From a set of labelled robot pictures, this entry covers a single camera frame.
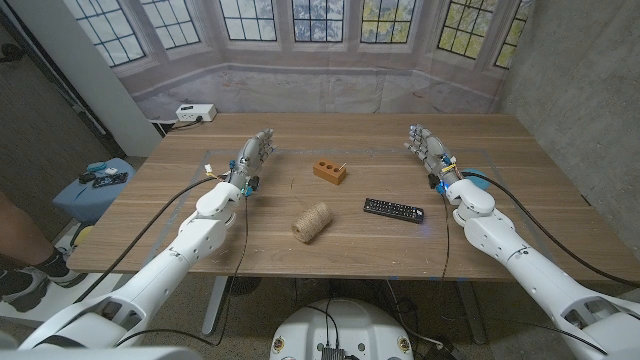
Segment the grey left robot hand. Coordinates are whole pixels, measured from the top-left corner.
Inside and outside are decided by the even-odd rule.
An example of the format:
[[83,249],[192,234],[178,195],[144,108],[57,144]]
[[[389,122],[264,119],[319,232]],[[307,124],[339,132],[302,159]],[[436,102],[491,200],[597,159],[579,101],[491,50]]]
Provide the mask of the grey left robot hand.
[[247,140],[239,151],[235,166],[230,172],[229,183],[242,189],[251,178],[260,173],[263,163],[274,151],[273,134],[272,128],[266,128]]

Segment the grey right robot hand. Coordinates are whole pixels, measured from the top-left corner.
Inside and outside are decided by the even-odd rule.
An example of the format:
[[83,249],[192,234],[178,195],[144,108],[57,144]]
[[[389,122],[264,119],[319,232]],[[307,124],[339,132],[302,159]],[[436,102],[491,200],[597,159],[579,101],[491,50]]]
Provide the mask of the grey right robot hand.
[[431,181],[437,179],[444,186],[449,186],[462,179],[452,152],[422,125],[409,127],[409,141],[404,146],[423,163]]

